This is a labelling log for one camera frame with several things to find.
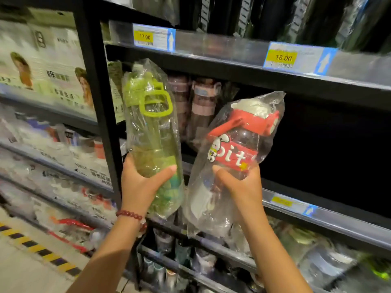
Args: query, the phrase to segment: forearm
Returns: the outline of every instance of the forearm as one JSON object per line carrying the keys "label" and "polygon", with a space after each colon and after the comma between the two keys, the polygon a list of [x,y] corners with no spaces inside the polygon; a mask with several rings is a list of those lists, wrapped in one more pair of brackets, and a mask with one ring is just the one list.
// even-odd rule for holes
{"label": "forearm", "polygon": [[115,293],[139,229],[138,220],[119,216],[67,293]]}
{"label": "forearm", "polygon": [[268,293],[312,293],[269,225],[263,209],[244,214],[242,225]]}

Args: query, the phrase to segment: bracelet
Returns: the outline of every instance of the bracelet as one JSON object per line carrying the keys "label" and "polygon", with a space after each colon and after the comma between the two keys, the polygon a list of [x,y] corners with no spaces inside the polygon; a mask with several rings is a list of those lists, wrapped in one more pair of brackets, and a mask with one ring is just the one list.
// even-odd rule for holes
{"label": "bracelet", "polygon": [[115,213],[115,215],[117,217],[120,215],[128,216],[128,217],[134,218],[136,220],[139,220],[141,223],[140,232],[144,232],[147,229],[147,221],[143,218],[143,216],[136,214],[135,212],[130,212],[127,210],[119,210]]}

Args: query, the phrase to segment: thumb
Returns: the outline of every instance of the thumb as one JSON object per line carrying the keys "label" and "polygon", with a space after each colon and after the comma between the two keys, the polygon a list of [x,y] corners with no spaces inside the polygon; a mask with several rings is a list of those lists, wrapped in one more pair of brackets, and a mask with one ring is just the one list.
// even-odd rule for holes
{"label": "thumb", "polygon": [[220,181],[225,185],[225,187],[228,188],[231,194],[234,194],[234,192],[236,192],[238,188],[239,180],[232,176],[226,169],[222,168],[221,166],[214,165],[212,167],[212,170],[215,175],[220,179]]}
{"label": "thumb", "polygon": [[166,167],[165,169],[158,172],[156,175],[150,177],[148,179],[148,190],[155,194],[159,187],[162,186],[174,175],[177,168],[178,166],[174,164],[172,166]]}

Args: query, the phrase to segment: barcode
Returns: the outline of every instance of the barcode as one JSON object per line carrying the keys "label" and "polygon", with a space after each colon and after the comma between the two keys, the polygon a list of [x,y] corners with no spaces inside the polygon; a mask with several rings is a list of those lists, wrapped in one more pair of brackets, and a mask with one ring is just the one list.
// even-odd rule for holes
{"label": "barcode", "polygon": [[137,44],[139,45],[149,45],[149,46],[153,46],[153,42],[144,42],[144,41],[136,41]]}
{"label": "barcode", "polygon": [[282,62],[272,62],[270,66],[272,68],[277,68],[277,69],[291,69],[291,68],[293,68],[292,63],[282,63]]}

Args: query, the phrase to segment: red label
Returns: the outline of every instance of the red label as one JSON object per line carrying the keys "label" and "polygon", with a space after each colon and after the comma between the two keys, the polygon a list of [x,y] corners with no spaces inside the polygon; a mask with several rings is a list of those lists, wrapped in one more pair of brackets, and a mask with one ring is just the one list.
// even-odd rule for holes
{"label": "red label", "polygon": [[257,154],[257,151],[232,142],[224,133],[213,141],[208,152],[208,160],[218,161],[236,171],[246,171]]}

